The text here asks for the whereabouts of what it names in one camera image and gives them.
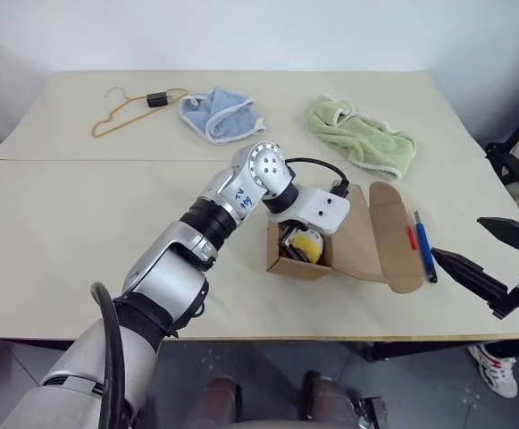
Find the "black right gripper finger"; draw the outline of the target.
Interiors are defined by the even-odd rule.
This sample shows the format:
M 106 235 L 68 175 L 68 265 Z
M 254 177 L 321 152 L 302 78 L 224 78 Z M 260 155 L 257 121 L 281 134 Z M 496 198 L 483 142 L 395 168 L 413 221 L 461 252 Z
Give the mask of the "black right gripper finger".
M 519 222 L 501 217 L 480 217 L 477 222 L 499 241 L 519 250 Z
M 457 283 L 482 298 L 493 309 L 508 308 L 508 287 L 486 274 L 473 261 L 453 252 L 432 248 L 437 264 Z

